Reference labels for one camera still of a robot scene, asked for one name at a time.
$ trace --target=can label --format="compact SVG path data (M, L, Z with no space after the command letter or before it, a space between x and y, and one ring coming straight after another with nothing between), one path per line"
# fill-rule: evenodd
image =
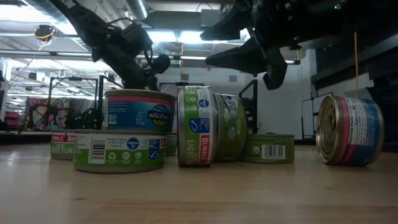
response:
M246 115L237 96L215 94L219 117L215 159L237 159L246 138Z
M261 163L293 162L294 138L271 135L248 137L241 159Z
M109 96L106 98L106 127L152 128L172 130L172 101L140 97Z
M165 147L166 136L77 134L73 162L79 166L161 166Z
M183 90L185 111L185 165L210 165L213 154L213 95L208 88L186 86Z
M51 154L73 156L75 133L53 133L51 135Z
M169 134L166 142L166 156L174 156L177 153L177 135Z
M380 141L380 120L371 100L339 97L344 111L345 135L337 163L361 166L372 161Z

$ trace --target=ceiling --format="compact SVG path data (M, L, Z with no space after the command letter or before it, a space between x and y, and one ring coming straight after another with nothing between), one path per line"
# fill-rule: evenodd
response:
M115 18L125 17L127 12L125 0L79 0L82 5L95 11L102 19L112 21ZM170 26L171 28L188 27L191 29L152 29L148 24L143 23L151 37L155 42L153 45L154 53L159 54L180 54L207 57L218 52L222 52L233 47L242 45L248 39L247 32L242 31L241 39L231 42L203 42L200 40L199 35L203 29L203 18L209 17L206 15L217 15L219 13L220 4L217 0L147 0L150 7L150 15L156 14L156 23L162 23L162 27ZM59 24L57 21L41 12L28 6L13 6L13 5L0 5L0 49L6 50L41 50L55 51L55 52L81 52L89 53L84 43L79 38L65 37L65 35L76 34L73 27L66 24ZM188 19L181 19L176 21L171 19L174 17L187 16ZM33 36L33 31L39 25L55 26L57 33L48 45L37 40ZM128 24L119 23L117 26L127 26ZM281 49L282 55L286 60L296 60L296 51L290 51L288 48ZM49 92L49 78L50 77L86 77L98 78L99 75L112 73L112 69L103 62L89 62L89 61L68 61L60 58L52 58L51 60L32 59L32 58L7 58L8 64L12 66L9 94L20 95L11 96L9 98L8 107L10 110L19 110L18 108L23 105L23 102L16 103L12 98L22 98L23 94L38 94L46 96ZM174 67L180 66L180 62L173 62ZM208 67L204 61L186 61L183 63L184 67ZM29 74L35 72L38 76L36 80L29 78ZM120 79L116 76L116 81L120 83ZM54 88L53 95L71 95L71 91L67 87L76 86L76 83L64 80ZM92 85L85 81L78 83L81 86L79 93L73 95L90 96L95 93ZM105 83L107 88L116 87L112 83ZM27 91L26 87L34 86L33 91Z

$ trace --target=ceiling duct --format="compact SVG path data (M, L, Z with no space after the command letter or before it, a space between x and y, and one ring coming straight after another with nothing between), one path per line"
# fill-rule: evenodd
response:
M49 0L25 0L25 2L43 15L55 19L56 25L70 24L68 18L66 18ZM90 48L81 39L74 39L74 41L83 48L90 50Z
M134 19L141 21L149 15L149 7L145 0L126 0L126 4Z

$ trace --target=black equipment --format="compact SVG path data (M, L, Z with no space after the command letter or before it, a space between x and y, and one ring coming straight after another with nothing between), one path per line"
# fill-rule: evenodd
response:
M202 33L202 40L232 40L246 28L251 38L241 47L212 55L208 65L257 74L267 72L269 90L281 86L287 64L279 51L326 35L377 32L398 21L396 0L235 0L219 23Z
M107 23L75 0L50 2L68 18L82 41L92 48L93 61L103 59L121 77L125 88L144 89L148 86L157 90L154 76L161 72L152 71L152 41L139 24L128 18ZM124 30L112 25L120 20L128 20L131 24ZM140 51L144 51L151 69L144 70L134 61ZM162 56L161 60L168 60L170 65L168 57Z

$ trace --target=green tuna can label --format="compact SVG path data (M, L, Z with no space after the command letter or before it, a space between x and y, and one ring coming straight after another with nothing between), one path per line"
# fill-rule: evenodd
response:
M177 135L168 134L166 142L166 156L174 156L177 153Z
M246 139L246 114L238 96L215 94L218 136L215 160L235 160Z
M75 167L158 167L164 164L165 147L166 135L78 133L73 163Z
M50 154L54 159L73 159L75 133L53 132L51 136Z
M241 155L244 162L265 164L294 161L294 136L280 134L248 134Z
M181 166L209 166L213 162L216 120L210 88L178 89L178 162Z

